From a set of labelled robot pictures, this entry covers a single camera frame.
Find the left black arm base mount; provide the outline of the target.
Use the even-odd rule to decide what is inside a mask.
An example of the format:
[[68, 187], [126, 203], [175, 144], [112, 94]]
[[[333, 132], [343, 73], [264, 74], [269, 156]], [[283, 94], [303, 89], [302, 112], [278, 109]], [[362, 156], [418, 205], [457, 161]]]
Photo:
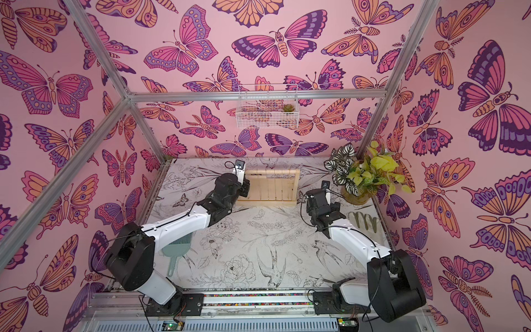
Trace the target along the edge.
[[176, 293], [166, 304], [149, 300], [145, 311], [148, 317], [200, 316], [204, 299], [204, 293]]

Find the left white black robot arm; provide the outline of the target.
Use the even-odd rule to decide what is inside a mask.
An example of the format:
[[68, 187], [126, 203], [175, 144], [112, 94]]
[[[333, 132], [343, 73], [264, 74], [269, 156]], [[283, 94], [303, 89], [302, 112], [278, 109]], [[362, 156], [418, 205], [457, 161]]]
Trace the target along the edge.
[[204, 199], [173, 217], [152, 224], [125, 225], [103, 262], [126, 291], [142, 293], [155, 304], [176, 311], [182, 291], [154, 268], [155, 254], [176, 240], [218, 224], [232, 214], [239, 197], [246, 197], [250, 181], [243, 171], [225, 173]]

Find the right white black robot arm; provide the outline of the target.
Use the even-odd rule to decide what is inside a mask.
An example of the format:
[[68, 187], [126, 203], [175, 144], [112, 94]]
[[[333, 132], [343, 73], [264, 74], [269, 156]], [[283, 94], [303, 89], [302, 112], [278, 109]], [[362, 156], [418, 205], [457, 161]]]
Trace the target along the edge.
[[355, 229], [330, 194], [329, 189], [314, 189], [304, 195], [311, 224], [366, 268], [367, 287], [341, 283], [340, 303], [361, 306], [365, 313], [373, 309], [387, 323], [424, 307], [426, 295], [409, 254], [391, 250]]

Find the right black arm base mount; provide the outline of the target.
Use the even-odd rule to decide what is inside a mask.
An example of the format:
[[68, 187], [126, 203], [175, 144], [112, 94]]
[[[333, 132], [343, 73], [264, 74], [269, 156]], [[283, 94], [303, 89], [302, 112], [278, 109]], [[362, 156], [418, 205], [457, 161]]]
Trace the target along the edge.
[[369, 305], [367, 297], [354, 297], [347, 300], [339, 291], [314, 291], [311, 293], [314, 311], [317, 315], [340, 314], [350, 315], [361, 314]]

